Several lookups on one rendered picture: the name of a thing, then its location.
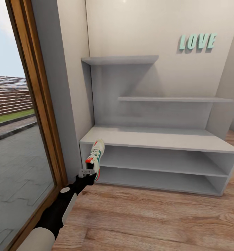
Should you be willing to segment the gym shoe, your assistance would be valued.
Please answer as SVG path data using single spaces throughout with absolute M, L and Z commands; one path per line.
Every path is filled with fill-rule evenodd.
M 96 178 L 94 181 L 99 179 L 100 175 L 100 159 L 105 151 L 105 144 L 102 139 L 98 139 L 92 146 L 92 150 L 90 156 L 85 161 L 85 169 L 93 169 L 95 173 L 97 173 Z

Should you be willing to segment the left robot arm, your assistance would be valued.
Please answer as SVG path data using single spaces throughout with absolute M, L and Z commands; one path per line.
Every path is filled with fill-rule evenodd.
M 69 183 L 41 215 L 31 233 L 16 251 L 51 251 L 59 234 L 59 229 L 66 222 L 78 194 L 93 185 L 97 173 L 93 169 L 80 169 L 74 183 Z

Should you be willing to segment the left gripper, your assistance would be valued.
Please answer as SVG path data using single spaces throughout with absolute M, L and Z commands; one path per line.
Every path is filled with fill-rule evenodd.
M 83 190 L 86 187 L 86 185 L 93 185 L 94 184 L 94 180 L 96 178 L 96 175 L 97 175 L 97 173 L 95 173 L 93 175 L 86 175 L 86 177 L 83 177 L 83 178 L 79 178 L 79 176 L 77 175 L 75 182 L 79 182 L 82 185 L 82 190 Z

